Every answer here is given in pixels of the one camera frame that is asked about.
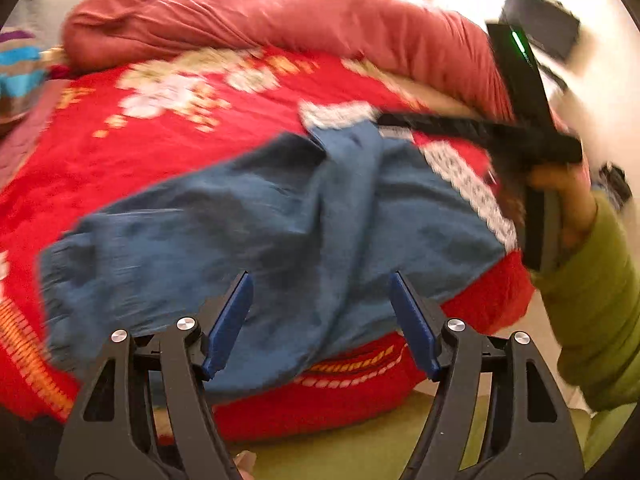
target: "person's arm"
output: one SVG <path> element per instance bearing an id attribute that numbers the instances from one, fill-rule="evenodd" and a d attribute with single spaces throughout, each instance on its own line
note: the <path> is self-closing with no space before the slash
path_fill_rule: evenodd
<path id="1" fill-rule="evenodd" d="M 640 276 L 615 213 L 567 168 L 538 168 L 530 182 L 560 192 L 564 241 L 573 251 L 558 270 L 534 277 L 562 346 L 559 372 L 594 411 L 637 402 Z"/>

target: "black handheld device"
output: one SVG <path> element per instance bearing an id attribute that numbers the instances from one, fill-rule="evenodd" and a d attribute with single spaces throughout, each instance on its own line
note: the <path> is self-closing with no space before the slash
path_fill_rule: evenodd
<path id="1" fill-rule="evenodd" d="M 501 183 L 525 205 L 524 225 L 517 228 L 523 263 L 536 271 L 553 270 L 561 256 L 559 196 L 554 191 L 527 187 L 526 174 L 537 164 L 580 163 L 582 144 L 556 130 L 536 60 L 522 29 L 506 23 L 488 23 L 487 28 L 516 124 L 391 111 L 383 112 L 377 122 L 379 126 L 463 138 L 485 148 Z"/>

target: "red blanket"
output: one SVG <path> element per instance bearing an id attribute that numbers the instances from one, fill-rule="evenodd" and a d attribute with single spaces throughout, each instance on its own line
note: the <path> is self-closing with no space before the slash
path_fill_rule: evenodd
<path id="1" fill-rule="evenodd" d="M 169 59 L 198 46 L 275 45 L 365 57 L 508 121 L 511 106 L 485 33 L 418 0 L 85 0 L 68 17 L 80 70 Z"/>
<path id="2" fill-rule="evenodd" d="M 176 70 L 190 79 L 176 84 Z M 40 250 L 81 216 L 145 186 L 254 149 L 283 130 L 303 134 L 301 100 L 420 107 L 334 56 L 274 48 L 258 57 L 208 50 L 71 84 L 38 149 L 0 193 L 0 402 L 27 418 L 50 413 L 64 420 L 77 391 L 70 376 L 46 362 Z M 452 145 L 484 174 L 484 152 Z M 510 253 L 445 308 L 492 332 L 524 314 L 531 292 L 519 254 Z M 324 430 L 392 409 L 423 377 L 404 339 L 390 334 L 291 384 L 219 406 L 215 416 L 230 440 Z"/>

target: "floral pattern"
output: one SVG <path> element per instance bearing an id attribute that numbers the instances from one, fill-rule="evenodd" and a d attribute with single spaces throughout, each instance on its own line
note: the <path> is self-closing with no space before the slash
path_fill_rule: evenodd
<path id="1" fill-rule="evenodd" d="M 413 110 L 428 108 L 426 102 L 402 88 L 398 83 L 393 81 L 387 74 L 382 72 L 382 70 L 367 59 L 362 61 L 343 59 L 342 66 L 361 76 L 377 79 L 386 87 L 387 90 L 398 95 L 398 97 L 402 99 L 402 102 Z"/>
<path id="2" fill-rule="evenodd" d="M 267 67 L 237 70 L 226 77 L 226 82 L 231 88 L 249 93 L 274 90 L 280 86 L 276 76 Z"/>
<path id="3" fill-rule="evenodd" d="M 296 64 L 307 74 L 312 74 L 319 66 L 315 61 L 305 61 L 304 59 L 296 60 Z"/>
<path id="4" fill-rule="evenodd" d="M 231 103 L 224 99 L 216 99 L 213 101 L 213 105 L 218 108 L 224 108 L 225 110 L 229 110 L 229 108 L 231 108 Z"/>
<path id="5" fill-rule="evenodd" d="M 85 95 L 95 92 L 95 88 L 65 88 L 56 105 L 58 110 L 69 108 L 72 104 L 79 103 Z"/>
<path id="6" fill-rule="evenodd" d="M 124 128 L 127 120 L 121 115 L 112 115 L 104 120 L 104 123 L 110 128 Z"/>
<path id="7" fill-rule="evenodd" d="M 181 54 L 174 60 L 180 72 L 192 74 L 223 74 L 237 66 L 249 66 L 247 51 L 228 48 L 202 48 Z"/>
<path id="8" fill-rule="evenodd" d="M 149 84 L 159 83 L 176 72 L 178 72 L 178 67 L 168 61 L 152 60 L 137 63 L 122 73 L 116 83 L 116 88 L 138 90 Z"/>
<path id="9" fill-rule="evenodd" d="M 300 73 L 299 67 L 290 61 L 287 56 L 269 56 L 265 61 L 270 64 L 278 74 L 287 75 Z"/>
<path id="10" fill-rule="evenodd" d="M 185 110 L 194 100 L 197 77 L 170 74 L 158 82 L 139 86 L 137 93 L 124 98 L 120 106 L 124 115 L 139 119 L 159 117 L 165 110 Z"/>

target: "green jacket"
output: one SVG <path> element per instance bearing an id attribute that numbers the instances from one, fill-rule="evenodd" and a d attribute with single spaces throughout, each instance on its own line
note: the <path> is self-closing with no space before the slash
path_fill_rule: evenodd
<path id="1" fill-rule="evenodd" d="M 579 386 L 591 420 L 587 468 L 613 442 L 640 399 L 640 274 L 606 198 L 590 237 L 560 269 L 534 277 L 556 339 L 558 370 Z"/>

